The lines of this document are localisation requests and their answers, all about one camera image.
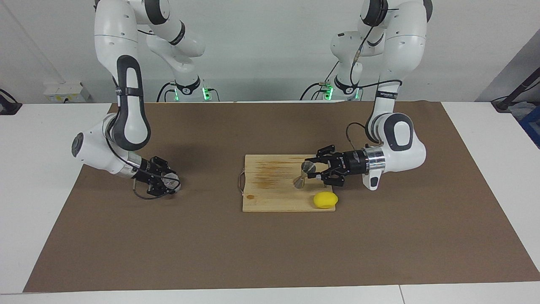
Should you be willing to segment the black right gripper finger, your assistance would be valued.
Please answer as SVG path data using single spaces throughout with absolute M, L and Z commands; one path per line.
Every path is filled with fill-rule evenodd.
M 151 158 L 151 171 L 155 174 L 176 174 L 177 172 L 170 168 L 168 162 L 158 156 Z
M 177 188 L 177 181 L 172 179 L 163 179 L 155 184 L 148 185 L 146 194 L 158 197 L 162 195 L 174 194 Z

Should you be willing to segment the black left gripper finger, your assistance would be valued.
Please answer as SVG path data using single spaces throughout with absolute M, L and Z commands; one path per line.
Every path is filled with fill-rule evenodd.
M 345 183 L 345 173 L 345 169 L 327 169 L 322 172 L 315 172 L 314 174 L 324 185 L 342 187 Z
M 328 164 L 329 166 L 338 165 L 336 161 L 335 146 L 326 146 L 319 149 L 312 158 L 305 158 L 305 162 Z

